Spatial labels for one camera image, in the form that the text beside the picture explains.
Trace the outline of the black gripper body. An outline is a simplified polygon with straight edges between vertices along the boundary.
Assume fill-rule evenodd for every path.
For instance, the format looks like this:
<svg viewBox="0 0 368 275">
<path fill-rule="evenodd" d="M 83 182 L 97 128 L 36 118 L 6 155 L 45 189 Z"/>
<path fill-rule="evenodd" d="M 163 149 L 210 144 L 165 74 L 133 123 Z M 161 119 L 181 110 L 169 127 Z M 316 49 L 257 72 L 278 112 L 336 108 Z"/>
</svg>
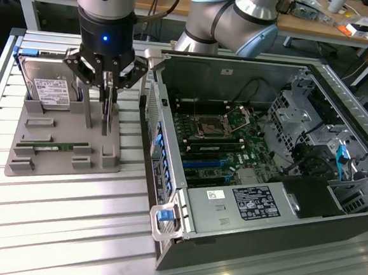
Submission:
<svg viewBox="0 0 368 275">
<path fill-rule="evenodd" d="M 110 72 L 114 76 L 120 75 L 135 58 L 133 50 L 135 13 L 131 12 L 126 17 L 108 20 L 93 17 L 81 7 L 78 11 L 81 58 L 95 70 Z"/>
</svg>

